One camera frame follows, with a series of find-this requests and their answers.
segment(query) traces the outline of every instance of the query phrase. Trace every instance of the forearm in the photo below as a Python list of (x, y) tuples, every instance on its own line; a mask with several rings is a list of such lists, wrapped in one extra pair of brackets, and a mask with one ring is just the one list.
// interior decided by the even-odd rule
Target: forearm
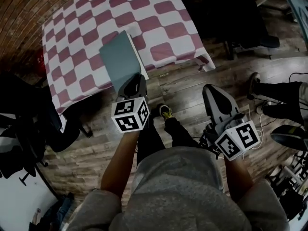
[(233, 201), (239, 201), (253, 186), (252, 178), (241, 158), (229, 161), (225, 158), (227, 183)]
[(115, 151), (107, 169), (105, 170), (101, 189), (122, 197), (126, 187), (135, 154), (139, 132), (125, 133)]

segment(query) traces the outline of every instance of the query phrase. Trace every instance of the book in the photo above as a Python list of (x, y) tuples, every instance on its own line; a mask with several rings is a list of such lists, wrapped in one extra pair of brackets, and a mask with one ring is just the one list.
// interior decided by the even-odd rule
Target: book
[(101, 47), (100, 56), (116, 92), (137, 73), (149, 79), (132, 38), (126, 31)]

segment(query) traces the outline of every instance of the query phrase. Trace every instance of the shirt sleeve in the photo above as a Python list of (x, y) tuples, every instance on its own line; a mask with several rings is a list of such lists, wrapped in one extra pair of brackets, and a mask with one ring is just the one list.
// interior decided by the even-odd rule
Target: shirt sleeve
[(121, 212), (121, 200), (115, 194), (94, 190), (85, 198), (67, 231), (108, 230), (111, 221)]
[(263, 231), (289, 231), (286, 214), (269, 183), (255, 184), (237, 203), (252, 227)]

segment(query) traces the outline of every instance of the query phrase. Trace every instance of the person's right arm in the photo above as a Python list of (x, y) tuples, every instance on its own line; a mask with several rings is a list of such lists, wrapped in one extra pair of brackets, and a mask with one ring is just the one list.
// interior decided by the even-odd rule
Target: person's right arm
[(225, 158), (227, 182), (231, 198), (245, 213), (251, 226), (262, 231), (288, 231), (286, 214), (268, 182), (256, 184), (241, 158)]

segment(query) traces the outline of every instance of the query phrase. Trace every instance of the person's foot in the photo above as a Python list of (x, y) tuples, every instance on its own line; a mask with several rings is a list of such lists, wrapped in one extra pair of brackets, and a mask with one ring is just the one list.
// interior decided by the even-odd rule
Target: person's foot
[(259, 73), (253, 73), (249, 79), (249, 90), (247, 94), (247, 98), (249, 100), (253, 100), (254, 97), (254, 85), (260, 83), (260, 74)]
[(265, 102), (261, 103), (259, 106), (257, 106), (256, 113), (259, 114), (259, 115), (263, 114), (263, 108), (265, 106), (269, 106), (269, 105), (271, 105), (271, 101), (265, 101)]
[(172, 112), (171, 112), (171, 108), (168, 107), (167, 105), (165, 104), (159, 104), (158, 105), (158, 111), (159, 111), (159, 114), (162, 118), (164, 118), (164, 120), (166, 121), (167, 119), (169, 118), (172, 118), (174, 117)]

